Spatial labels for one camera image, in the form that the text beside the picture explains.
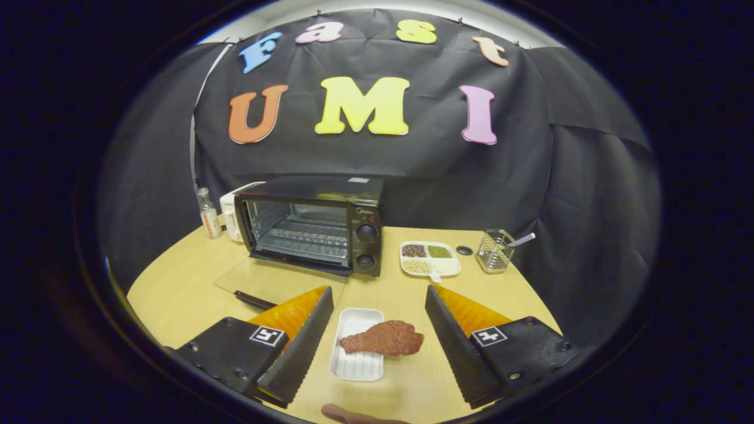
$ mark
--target foam letter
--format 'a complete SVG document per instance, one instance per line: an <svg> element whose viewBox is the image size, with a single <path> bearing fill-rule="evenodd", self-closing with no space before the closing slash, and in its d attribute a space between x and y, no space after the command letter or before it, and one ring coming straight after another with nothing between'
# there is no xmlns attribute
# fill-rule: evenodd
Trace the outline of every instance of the foam letter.
<svg viewBox="0 0 754 424"><path fill-rule="evenodd" d="M256 143L267 137L277 121L277 107L280 105L280 96L288 90L288 86L273 85L267 87L262 96L265 98L265 111L262 113L262 122L254 128L246 125L249 114L249 104L256 97L256 93L244 93L233 97L231 100L231 120L228 123L228 135L231 140L238 144Z"/></svg>
<svg viewBox="0 0 754 424"><path fill-rule="evenodd" d="M406 19L398 23L398 30L395 35L403 41L422 43L430 45L437 41L437 35L434 33L434 25L429 22L420 20Z"/></svg>
<svg viewBox="0 0 754 424"><path fill-rule="evenodd" d="M343 29L343 24L340 22L318 23L308 27L306 32L296 37L296 42L305 45L313 41L320 43L335 41L340 38L341 29Z"/></svg>
<svg viewBox="0 0 754 424"><path fill-rule="evenodd" d="M328 78L322 81L327 89L322 122L314 126L318 134L340 134L345 124L340 121L340 110L355 132L361 131L366 120L375 111L369 123L374 134L404 135L409 126L403 122L403 92L409 82L403 78L384 77L363 95L354 80L347 76Z"/></svg>
<svg viewBox="0 0 754 424"><path fill-rule="evenodd" d="M508 66L510 63L507 59L500 57L498 53L505 51L502 47L495 44L493 40L487 37L471 37L472 40L479 43L479 47L482 49L482 54L492 63L497 63L500 66Z"/></svg>
<svg viewBox="0 0 754 424"><path fill-rule="evenodd" d="M238 54L238 56L243 56L246 61L244 74L249 73L249 71L270 59L270 55L266 53L270 53L272 49L275 48L275 42L273 40L280 38L281 35L283 35L282 32L273 32L251 46L244 48Z"/></svg>
<svg viewBox="0 0 754 424"><path fill-rule="evenodd" d="M489 145L497 143L498 138L492 132L492 113L489 109L489 104L495 95L489 90L473 85L462 85L458 88L466 94L468 105L468 125L461 135L466 141L472 143Z"/></svg>

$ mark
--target blue letter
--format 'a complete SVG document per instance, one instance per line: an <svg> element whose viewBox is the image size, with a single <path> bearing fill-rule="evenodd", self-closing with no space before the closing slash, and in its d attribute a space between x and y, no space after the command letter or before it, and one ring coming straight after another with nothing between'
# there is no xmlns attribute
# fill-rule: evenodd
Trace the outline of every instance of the blue letter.
<svg viewBox="0 0 754 424"><path fill-rule="evenodd" d="M281 35L283 35L282 32L273 32L251 46L244 48L238 54L238 56L243 56L244 60L246 60L244 74L269 60L270 55L265 53L269 53L275 48L275 42L272 40L279 38Z"/></svg>

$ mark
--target oven control knob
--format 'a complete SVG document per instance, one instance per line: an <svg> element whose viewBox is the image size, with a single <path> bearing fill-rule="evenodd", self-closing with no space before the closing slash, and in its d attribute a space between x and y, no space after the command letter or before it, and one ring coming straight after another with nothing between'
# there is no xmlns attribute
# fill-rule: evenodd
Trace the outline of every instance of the oven control knob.
<svg viewBox="0 0 754 424"><path fill-rule="evenodd" d="M371 243L377 237L377 230L369 224L364 224L356 229L356 236L359 238L359 241Z"/></svg>
<svg viewBox="0 0 754 424"><path fill-rule="evenodd" d="M356 258L356 264L362 269L369 269L375 265L375 258L370 255L361 255Z"/></svg>

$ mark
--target finger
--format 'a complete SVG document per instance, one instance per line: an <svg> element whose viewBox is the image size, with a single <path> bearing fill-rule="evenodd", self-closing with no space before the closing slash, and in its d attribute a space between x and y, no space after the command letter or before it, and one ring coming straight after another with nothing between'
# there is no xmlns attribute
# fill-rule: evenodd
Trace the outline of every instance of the finger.
<svg viewBox="0 0 754 424"><path fill-rule="evenodd" d="M343 417L348 424L409 424L397 419L380 419L363 413L351 412L349 410L343 410L343 412Z"/></svg>
<svg viewBox="0 0 754 424"><path fill-rule="evenodd" d="M322 415L326 416L327 418L334 419L341 424L348 424L348 422L345 420L345 413L346 410L336 404L327 404L322 407Z"/></svg>

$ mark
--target bottle label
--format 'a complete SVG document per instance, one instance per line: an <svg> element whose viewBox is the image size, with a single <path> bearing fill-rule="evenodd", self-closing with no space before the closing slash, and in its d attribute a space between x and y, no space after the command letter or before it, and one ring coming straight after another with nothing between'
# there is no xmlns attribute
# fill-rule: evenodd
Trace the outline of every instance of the bottle label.
<svg viewBox="0 0 754 424"><path fill-rule="evenodd" d="M204 224L204 229L207 231L207 235L210 237L217 236L222 230L220 228L220 221L217 220L217 211L214 209L205 211L201 216L201 220Z"/></svg>

